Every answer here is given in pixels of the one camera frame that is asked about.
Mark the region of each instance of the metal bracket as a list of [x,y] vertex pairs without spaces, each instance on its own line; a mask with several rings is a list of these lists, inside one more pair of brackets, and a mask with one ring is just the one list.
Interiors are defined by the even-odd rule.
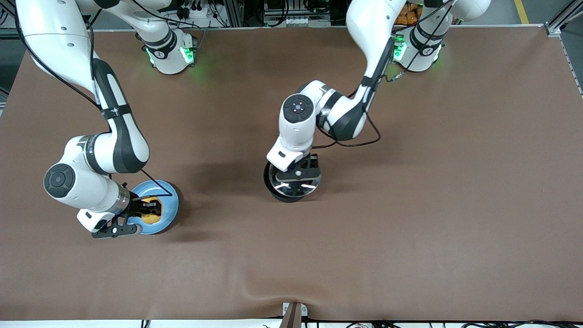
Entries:
[[572,0],[563,10],[545,23],[547,35],[549,37],[559,37],[561,29],[579,15],[577,12],[581,8],[583,8],[583,0]]
[[284,303],[283,320],[279,328],[300,328],[301,317],[308,316],[308,307],[301,303]]
[[277,172],[275,177],[279,182],[300,182],[318,179],[321,176],[318,155],[310,154],[299,162],[292,164],[286,172]]
[[102,238],[116,238],[120,236],[136,235],[142,232],[142,226],[139,224],[126,224],[127,218],[124,218],[124,223],[120,224],[118,222],[119,217],[113,218],[111,224],[107,224],[99,229],[97,232],[92,233],[92,237],[95,239]]

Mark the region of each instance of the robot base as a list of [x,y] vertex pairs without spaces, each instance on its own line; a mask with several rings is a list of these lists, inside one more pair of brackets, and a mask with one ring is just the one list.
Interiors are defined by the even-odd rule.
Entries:
[[295,203],[313,193],[321,178],[316,154],[304,157],[286,172],[280,171],[269,162],[263,171],[265,187],[275,199],[284,203]]
[[167,58],[160,59],[156,57],[157,51],[152,54],[146,46],[142,48],[148,53],[152,67],[166,75],[178,74],[188,67],[194,67],[196,63],[198,38],[178,29],[173,30],[173,32],[177,35],[178,42],[176,47],[168,53]]
[[[155,197],[162,204],[161,216],[145,216],[142,217],[130,217],[128,218],[128,224],[135,224],[142,227],[141,234],[143,235],[153,235],[159,233],[174,221],[176,214],[178,212],[178,194],[172,185],[166,181],[157,180],[164,188],[166,188],[172,196],[158,196]],[[142,182],[137,185],[133,190],[133,193],[140,197],[148,195],[163,195],[166,192],[160,188],[153,181]]]

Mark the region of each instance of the floor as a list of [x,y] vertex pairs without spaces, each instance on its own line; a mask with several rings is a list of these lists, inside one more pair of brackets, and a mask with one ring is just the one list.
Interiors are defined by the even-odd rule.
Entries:
[[[480,18],[465,23],[467,25],[513,25],[521,23],[544,23],[563,9],[569,0],[491,0],[488,11]],[[524,13],[519,14],[520,4]],[[14,27],[9,18],[0,25],[0,34]],[[94,25],[97,30],[131,29],[128,24],[113,15],[103,12]],[[574,73],[583,76],[583,17],[568,24],[561,38],[571,60]],[[0,87],[10,91],[18,67],[24,55],[24,47],[18,40],[3,40],[0,37]],[[0,94],[0,104],[6,102]]]

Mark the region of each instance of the metal frame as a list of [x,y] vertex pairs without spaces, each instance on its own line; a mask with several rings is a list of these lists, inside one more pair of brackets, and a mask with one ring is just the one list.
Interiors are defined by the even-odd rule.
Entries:
[[229,17],[229,25],[231,27],[243,27],[244,3],[238,0],[225,0],[224,6]]
[[565,25],[579,16],[577,13],[581,8],[583,8],[583,0],[572,0],[562,11],[559,11],[557,15],[550,21],[545,23],[545,29],[549,37],[558,37],[561,35],[561,29]]
[[16,1],[15,0],[0,0],[0,8],[4,9],[8,12],[12,17],[14,17],[15,9],[16,9]]

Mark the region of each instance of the blue plate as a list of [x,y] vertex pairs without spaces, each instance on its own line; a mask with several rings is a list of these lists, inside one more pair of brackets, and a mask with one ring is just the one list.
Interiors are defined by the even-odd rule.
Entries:
[[[172,187],[172,185],[170,185],[170,183],[166,181],[156,181],[158,181],[159,184],[171,192],[172,196],[158,197],[158,199],[162,202],[162,216],[160,217],[160,221],[154,224],[147,224],[144,223],[140,217],[128,218],[129,224],[139,224],[142,226],[143,235],[152,235],[166,229],[172,223],[172,221],[174,221],[176,213],[178,212],[178,194],[176,193],[176,190]],[[166,194],[164,189],[160,188],[154,181],[151,180],[140,183],[132,191],[140,197]]]

